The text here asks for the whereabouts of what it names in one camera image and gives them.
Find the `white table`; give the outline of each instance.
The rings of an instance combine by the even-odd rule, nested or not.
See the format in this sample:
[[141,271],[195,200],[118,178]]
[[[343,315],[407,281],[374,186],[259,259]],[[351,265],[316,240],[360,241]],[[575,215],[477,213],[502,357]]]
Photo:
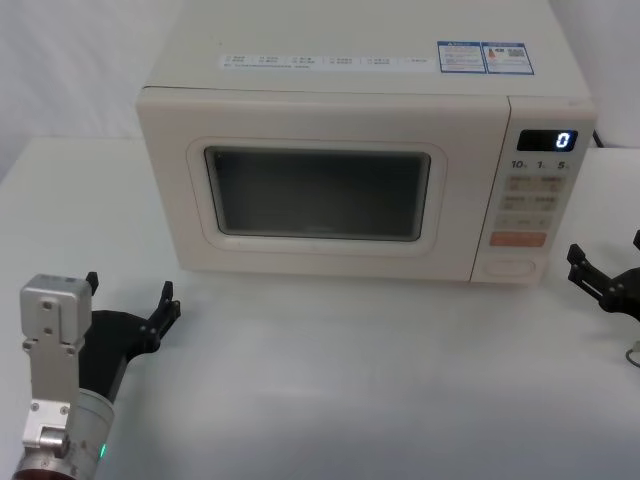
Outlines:
[[99,479],[623,479],[640,326],[566,280],[570,243],[640,265],[640,152],[590,152],[536,288],[181,271],[144,146],[40,139],[0,187],[0,478],[29,372],[18,291],[97,270],[95,308],[183,316],[130,366]]

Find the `control panel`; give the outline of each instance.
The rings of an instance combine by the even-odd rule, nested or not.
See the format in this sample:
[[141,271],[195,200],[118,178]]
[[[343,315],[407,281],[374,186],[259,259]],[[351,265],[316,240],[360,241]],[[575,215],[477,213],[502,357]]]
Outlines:
[[595,122],[589,101],[549,100],[510,99],[472,281],[532,283],[544,269]]

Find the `glass window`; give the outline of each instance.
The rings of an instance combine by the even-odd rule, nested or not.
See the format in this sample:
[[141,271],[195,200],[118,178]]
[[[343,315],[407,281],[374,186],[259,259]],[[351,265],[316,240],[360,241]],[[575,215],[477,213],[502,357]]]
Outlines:
[[420,238],[425,153],[209,147],[205,158],[227,235]]

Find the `white microwave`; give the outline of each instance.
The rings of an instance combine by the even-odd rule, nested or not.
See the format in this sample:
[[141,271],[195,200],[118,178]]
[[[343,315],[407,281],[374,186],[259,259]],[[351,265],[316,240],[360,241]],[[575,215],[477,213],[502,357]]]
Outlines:
[[186,269],[490,283],[540,279],[595,126],[540,0],[193,0],[137,108]]

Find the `cable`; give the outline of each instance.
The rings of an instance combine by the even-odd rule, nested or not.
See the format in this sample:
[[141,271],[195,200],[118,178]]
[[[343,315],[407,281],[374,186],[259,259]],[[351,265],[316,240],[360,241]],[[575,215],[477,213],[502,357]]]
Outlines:
[[598,135],[597,130],[593,131],[593,141],[596,142],[596,145],[598,146],[598,148],[604,148],[604,143],[602,143],[602,140],[600,139],[600,135]]
[[631,365],[633,365],[636,368],[640,368],[640,363],[636,362],[633,358],[631,358],[632,353],[635,353],[635,350],[633,348],[627,350],[627,353],[624,354],[625,358],[627,359],[627,362],[629,362]]

